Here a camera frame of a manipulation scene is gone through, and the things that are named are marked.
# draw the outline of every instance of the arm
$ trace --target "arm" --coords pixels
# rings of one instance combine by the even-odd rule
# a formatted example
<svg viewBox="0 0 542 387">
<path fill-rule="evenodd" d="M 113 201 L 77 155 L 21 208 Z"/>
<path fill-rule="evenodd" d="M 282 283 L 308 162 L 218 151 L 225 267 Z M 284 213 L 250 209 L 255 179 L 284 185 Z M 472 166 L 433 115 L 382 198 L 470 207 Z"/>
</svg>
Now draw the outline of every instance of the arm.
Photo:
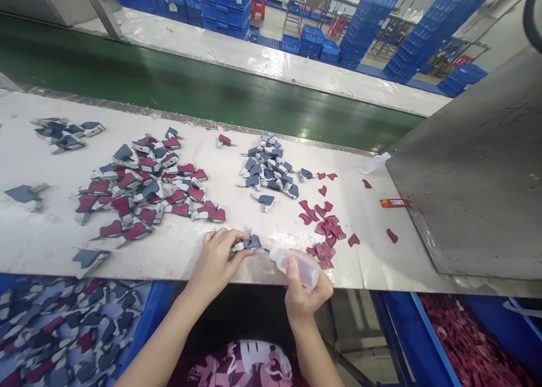
<svg viewBox="0 0 542 387">
<path fill-rule="evenodd" d="M 230 282 L 241 261 L 254 253 L 242 250 L 228 262 L 232 245 L 248 238 L 243 232 L 226 228 L 205 235 L 202 254 L 185 290 L 115 384 L 116 387 L 160 387 L 168 383 L 190 330 L 205 308 Z"/>
<path fill-rule="evenodd" d="M 288 258 L 286 276 L 286 312 L 295 337 L 301 374 L 311 387 L 344 387 L 314 321 L 314 312 L 333 294 L 331 281 L 320 271 L 314 290 L 303 287 L 298 265 L 292 257 Z"/>
</svg>

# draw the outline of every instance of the red stool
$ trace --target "red stool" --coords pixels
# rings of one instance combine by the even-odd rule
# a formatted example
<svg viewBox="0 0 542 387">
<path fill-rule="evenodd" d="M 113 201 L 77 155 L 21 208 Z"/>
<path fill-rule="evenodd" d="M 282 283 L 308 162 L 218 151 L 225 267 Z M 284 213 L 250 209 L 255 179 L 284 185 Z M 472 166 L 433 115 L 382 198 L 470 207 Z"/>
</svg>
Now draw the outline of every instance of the red stool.
<svg viewBox="0 0 542 387">
<path fill-rule="evenodd" d="M 261 19 L 265 19 L 265 0 L 261 0 L 261 3 L 258 4 L 258 0 L 252 0 L 252 12 L 251 17 L 255 18 L 256 14 L 259 13 Z"/>
</svg>

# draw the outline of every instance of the finger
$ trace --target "finger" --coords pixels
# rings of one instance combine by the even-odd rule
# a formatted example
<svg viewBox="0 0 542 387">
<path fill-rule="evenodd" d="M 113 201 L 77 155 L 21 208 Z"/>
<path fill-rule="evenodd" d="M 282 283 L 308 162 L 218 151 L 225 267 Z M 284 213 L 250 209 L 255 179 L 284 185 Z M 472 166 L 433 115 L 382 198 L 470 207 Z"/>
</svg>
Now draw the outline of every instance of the finger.
<svg viewBox="0 0 542 387">
<path fill-rule="evenodd" d="M 316 287 L 314 290 L 321 296 L 325 297 L 326 300 L 329 300 L 333 295 L 333 285 L 323 270 L 320 271 L 320 275 L 318 276 L 318 281 L 316 282 Z"/>
<path fill-rule="evenodd" d="M 288 291 L 291 293 L 294 302 L 305 300 L 305 292 L 301 284 L 298 263 L 291 256 L 286 261 L 286 279 L 288 280 Z"/>
<path fill-rule="evenodd" d="M 229 230 L 222 227 L 216 232 L 216 235 L 213 237 L 213 239 L 209 242 L 209 245 L 216 247 L 218 244 L 220 244 L 222 238 L 226 233 L 228 233 Z"/>
<path fill-rule="evenodd" d="M 235 256 L 228 263 L 228 272 L 229 272 L 230 278 L 232 278 L 235 275 L 243 259 L 253 254 L 255 254 L 255 252 L 254 250 L 251 250 L 251 249 L 243 249 L 240 252 L 237 252 L 235 254 Z"/>
<path fill-rule="evenodd" d="M 230 229 L 228 233 L 226 233 L 221 239 L 220 244 L 226 246 L 227 248 L 231 248 L 234 243 L 239 242 L 243 239 L 249 239 L 250 236 L 248 236 L 246 233 L 241 232 L 237 229 Z"/>
<path fill-rule="evenodd" d="M 216 231 L 210 231 L 205 234 L 205 237 L 203 238 L 203 247 L 207 246 L 207 244 L 211 241 L 213 237 L 215 237 Z"/>
<path fill-rule="evenodd" d="M 311 255 L 311 254 L 302 252 L 302 251 L 297 250 L 297 249 L 290 249 L 290 251 L 291 251 L 291 252 L 295 252 L 295 253 L 297 253 L 297 254 L 303 256 L 304 258 L 309 258 L 309 259 L 314 260 L 315 262 L 317 262 L 317 260 L 316 260 L 316 259 L 314 258 L 314 256 Z"/>
</svg>

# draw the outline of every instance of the stainless steel panel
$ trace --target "stainless steel panel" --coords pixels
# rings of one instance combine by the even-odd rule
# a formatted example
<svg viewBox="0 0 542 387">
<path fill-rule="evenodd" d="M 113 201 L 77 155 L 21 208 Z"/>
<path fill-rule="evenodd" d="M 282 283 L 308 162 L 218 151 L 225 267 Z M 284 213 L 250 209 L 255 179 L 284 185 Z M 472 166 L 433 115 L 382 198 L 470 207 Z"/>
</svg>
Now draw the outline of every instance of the stainless steel panel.
<svg viewBox="0 0 542 387">
<path fill-rule="evenodd" d="M 440 273 L 542 279 L 541 87 L 529 47 L 389 149 Z"/>
<path fill-rule="evenodd" d="M 121 9 L 119 0 L 101 0 L 111 11 Z M 62 26 L 96 19 L 89 0 L 0 0 L 0 10 Z"/>
</svg>

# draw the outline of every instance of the glue bottle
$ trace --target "glue bottle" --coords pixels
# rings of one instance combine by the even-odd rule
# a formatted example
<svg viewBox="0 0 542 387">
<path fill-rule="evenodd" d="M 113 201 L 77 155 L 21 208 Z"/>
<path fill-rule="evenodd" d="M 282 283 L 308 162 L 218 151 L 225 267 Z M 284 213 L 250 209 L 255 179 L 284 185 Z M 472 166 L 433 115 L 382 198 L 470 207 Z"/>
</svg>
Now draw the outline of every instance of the glue bottle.
<svg viewBox="0 0 542 387">
<path fill-rule="evenodd" d="M 303 257 L 301 254 L 292 252 L 288 249 L 272 249 L 269 252 L 271 260 L 277 264 L 278 269 L 284 274 L 286 274 L 286 265 L 289 256 L 293 257 L 298 263 L 302 285 L 310 289 L 316 287 L 321 271 L 317 261 L 312 260 L 309 257 Z"/>
<path fill-rule="evenodd" d="M 376 169 L 384 167 L 384 165 L 386 164 L 386 160 L 390 158 L 391 155 L 389 153 L 383 153 L 381 155 L 374 156 L 369 160 L 362 162 L 361 165 L 358 167 L 358 170 L 361 174 L 370 174 Z"/>
</svg>

